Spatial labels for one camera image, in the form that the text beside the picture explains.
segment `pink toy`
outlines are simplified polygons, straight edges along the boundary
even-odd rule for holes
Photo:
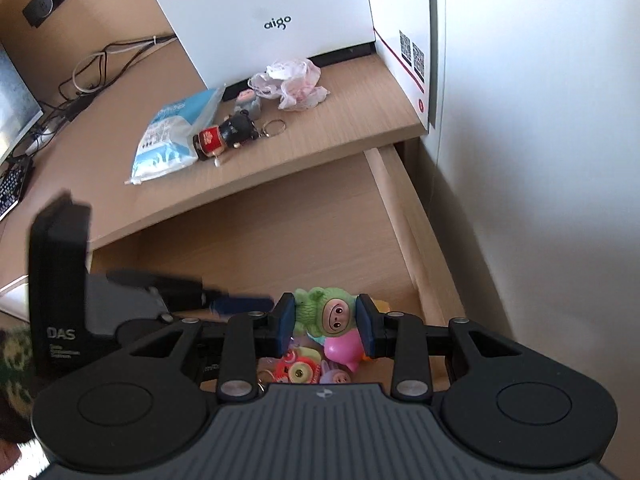
[[[340,370],[336,363],[323,360],[321,367],[322,376],[320,377],[320,384],[345,384],[351,382],[349,374],[344,370]]]
[[[345,335],[328,337],[324,340],[324,355],[327,359],[345,365],[355,372],[364,357],[364,348],[357,328]]]

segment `wooden shelf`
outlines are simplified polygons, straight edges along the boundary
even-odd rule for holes
[[[220,168],[197,163],[178,173],[126,186],[140,137],[164,105],[203,89],[175,42],[134,66],[36,158],[24,201],[2,222],[0,286],[26,274],[31,220],[61,190],[93,207],[90,240],[99,248],[157,222],[287,174],[420,136],[411,104],[378,56],[327,67],[327,101],[305,112],[266,102],[263,120],[281,117],[284,133],[231,153]],[[220,116],[231,103],[225,104]]]
[[[368,160],[375,158],[377,166]],[[275,299],[299,287],[339,286],[442,324],[463,316],[462,306],[446,264],[440,267],[437,243],[425,245],[435,238],[403,171],[391,146],[301,171],[100,248],[92,272],[133,267],[201,276],[205,284],[232,293]],[[407,212],[413,215],[408,224],[422,223],[421,240],[409,236],[411,228],[401,232],[394,225],[392,218],[398,224]],[[442,361],[432,364],[444,387]],[[388,386],[391,369],[388,360],[365,363],[356,380]]]

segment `circular pad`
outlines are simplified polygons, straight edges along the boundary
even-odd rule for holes
[[[543,426],[565,418],[571,410],[571,399],[549,384],[520,383],[498,394],[498,408],[511,420]]]
[[[43,390],[32,421],[48,454],[76,470],[115,473],[164,462],[188,446],[207,403],[197,384],[164,361],[106,358]]]
[[[103,384],[89,390],[78,402],[84,418],[100,426],[126,426],[144,417],[154,404],[152,395],[129,383]]]
[[[531,469],[599,459],[618,419],[602,386],[542,356],[486,359],[451,385],[441,416],[471,451]]]

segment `green plush toy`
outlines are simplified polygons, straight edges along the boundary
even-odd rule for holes
[[[338,337],[355,327],[356,297],[341,288],[299,288],[296,298],[296,332],[313,337]]]

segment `das logo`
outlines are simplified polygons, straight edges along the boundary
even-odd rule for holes
[[[277,20],[271,19],[270,22],[264,24],[264,28],[281,28],[284,30],[287,28],[287,23],[291,21],[291,16],[285,16],[284,18],[278,18]]]
[[[73,339],[76,338],[76,331],[72,328],[64,330],[63,328],[49,326],[47,328],[47,337],[49,339],[66,339],[67,341],[73,341]]]

